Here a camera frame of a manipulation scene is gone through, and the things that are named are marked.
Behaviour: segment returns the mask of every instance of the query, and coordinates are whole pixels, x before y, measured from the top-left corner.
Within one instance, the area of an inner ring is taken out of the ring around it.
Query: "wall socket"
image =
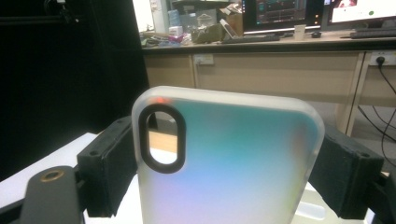
[[[215,64],[213,54],[194,54],[195,64]]]
[[[396,51],[373,51],[370,65],[378,65],[376,62],[378,57],[385,58],[385,62],[382,65],[396,65]]]

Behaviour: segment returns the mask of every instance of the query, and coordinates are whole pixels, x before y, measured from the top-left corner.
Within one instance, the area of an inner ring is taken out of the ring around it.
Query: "white phone case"
[[[157,111],[178,125],[171,164],[149,152]],[[145,224],[290,223],[324,135],[297,99],[176,87],[143,93],[132,120]]]

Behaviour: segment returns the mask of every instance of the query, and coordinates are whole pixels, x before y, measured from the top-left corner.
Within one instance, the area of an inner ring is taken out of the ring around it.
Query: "black curtain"
[[[0,3],[0,181],[128,116],[149,87],[132,1]]]

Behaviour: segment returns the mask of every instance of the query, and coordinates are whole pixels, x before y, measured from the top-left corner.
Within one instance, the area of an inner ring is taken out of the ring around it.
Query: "cable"
[[[358,109],[359,111],[363,114],[363,116],[383,135],[385,135],[386,137],[388,137],[389,139],[391,139],[392,141],[394,141],[396,143],[396,139],[393,138],[392,136],[388,135],[387,133],[385,133],[384,131],[382,131],[380,128],[378,128],[367,116],[367,114],[364,112],[364,110],[358,105]]]
[[[378,70],[379,70],[379,73],[380,73],[381,76],[385,79],[385,81],[387,81],[387,83],[388,83],[388,85],[390,86],[390,88],[391,88],[391,89],[393,90],[393,92],[396,94],[396,90],[394,89],[394,87],[392,86],[392,84],[390,84],[390,82],[388,81],[387,77],[385,77],[384,73],[382,72],[382,64],[384,64],[385,58],[384,58],[384,57],[378,57],[378,58],[376,58],[376,62],[378,63]],[[382,139],[381,139],[381,150],[382,150],[382,154],[384,155],[384,158],[385,158],[392,166],[394,166],[394,167],[396,167],[396,164],[394,164],[394,163],[387,157],[387,155],[386,155],[386,153],[385,153],[385,149],[384,149],[384,140],[385,140],[385,136],[388,136],[388,135],[387,135],[387,130],[388,130],[388,127],[389,127],[390,123],[392,122],[393,117],[395,116],[395,114],[396,114],[396,109],[393,110],[393,114],[392,114],[392,116],[390,116],[389,122],[387,123],[387,126],[385,127],[385,130],[384,130],[384,132],[382,133]]]
[[[387,134],[387,129],[388,129],[390,123],[392,122],[393,117],[395,116],[395,114],[396,114],[396,109],[393,110],[393,114],[392,114],[392,116],[390,117],[390,120],[389,120],[389,122],[388,122],[388,124],[387,124],[387,127],[385,127],[384,134],[382,134],[382,139],[381,139],[381,150],[382,150],[382,154],[384,155],[384,158],[385,158],[391,165],[393,165],[394,167],[396,167],[396,164],[394,164],[394,163],[387,157],[387,155],[385,154],[384,139],[385,139],[385,135]]]
[[[390,88],[393,90],[393,92],[396,94],[396,90],[395,88],[392,86],[392,84],[390,84],[389,80],[387,79],[387,77],[385,77],[384,73],[382,72],[382,64],[384,64],[385,62],[385,58],[384,57],[378,57],[375,60],[378,63],[378,69],[379,69],[379,73],[381,74],[381,76],[385,79],[385,81],[387,81],[388,85],[390,86]]]
[[[386,122],[386,121],[384,121],[384,119],[382,119],[382,117],[381,117],[381,116],[378,114],[378,111],[376,111],[376,108],[375,108],[375,106],[373,106],[373,105],[372,105],[372,107],[373,107],[373,110],[374,110],[374,112],[375,112],[375,113],[376,113],[376,115],[378,116],[378,118],[379,118],[379,119],[381,119],[381,121],[382,121],[382,122],[384,122],[385,124],[387,124],[387,122]],[[391,125],[391,124],[389,125],[389,127],[396,129],[396,127],[395,127],[395,126],[393,126],[393,125]]]

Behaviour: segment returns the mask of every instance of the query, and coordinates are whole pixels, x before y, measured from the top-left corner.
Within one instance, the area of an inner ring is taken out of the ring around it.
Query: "computer monitor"
[[[396,19],[395,0],[325,0],[327,25],[377,28],[386,19]]]
[[[287,33],[294,25],[319,29],[323,0],[242,0],[245,35]]]

